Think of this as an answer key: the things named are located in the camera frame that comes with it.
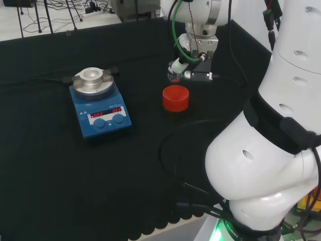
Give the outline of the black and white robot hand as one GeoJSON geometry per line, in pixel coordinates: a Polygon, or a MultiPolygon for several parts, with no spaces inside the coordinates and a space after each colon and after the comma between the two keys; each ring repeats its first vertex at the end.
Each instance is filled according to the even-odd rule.
{"type": "MultiPolygon", "coordinates": [[[[181,48],[184,50],[186,54],[191,56],[190,52],[190,42],[188,40],[187,34],[181,34],[178,38],[179,44],[181,48]]],[[[172,75],[182,74],[186,68],[188,67],[188,61],[185,57],[176,57],[174,61],[169,63],[168,71],[172,75]]]]}

